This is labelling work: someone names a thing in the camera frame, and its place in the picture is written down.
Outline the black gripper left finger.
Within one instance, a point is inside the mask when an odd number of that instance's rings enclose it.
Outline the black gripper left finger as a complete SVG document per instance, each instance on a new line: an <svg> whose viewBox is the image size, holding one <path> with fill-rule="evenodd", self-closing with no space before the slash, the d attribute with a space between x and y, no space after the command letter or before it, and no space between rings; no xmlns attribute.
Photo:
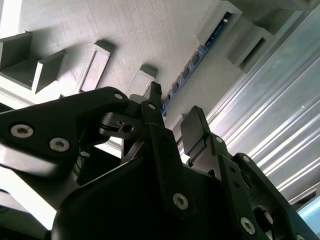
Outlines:
<svg viewBox="0 0 320 240"><path fill-rule="evenodd" d="M129 209L187 220L195 204L175 139L161 114L161 86L137 103L114 87L11 110L0 115L0 164L49 180L65 178L82 150L123 140L120 165L73 192L61 210Z"/></svg>

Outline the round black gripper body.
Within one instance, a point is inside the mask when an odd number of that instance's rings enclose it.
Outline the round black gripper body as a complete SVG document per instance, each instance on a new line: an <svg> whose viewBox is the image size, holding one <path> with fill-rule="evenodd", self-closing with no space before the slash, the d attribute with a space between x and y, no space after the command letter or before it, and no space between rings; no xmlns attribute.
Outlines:
<svg viewBox="0 0 320 240"><path fill-rule="evenodd" d="M222 184L184 167L195 215L173 217L163 206L155 172L136 159L72 192L54 219L54 240L230 240Z"/></svg>

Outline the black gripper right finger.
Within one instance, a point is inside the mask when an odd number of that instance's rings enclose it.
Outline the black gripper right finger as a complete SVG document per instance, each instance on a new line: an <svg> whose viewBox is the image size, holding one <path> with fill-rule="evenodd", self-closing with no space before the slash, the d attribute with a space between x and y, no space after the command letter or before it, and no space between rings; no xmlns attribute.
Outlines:
<svg viewBox="0 0 320 240"><path fill-rule="evenodd" d="M237 240L306 240L308 226L288 201L244 153L231 155L211 132L203 110L193 106L181 125L188 165L213 174Z"/></svg>

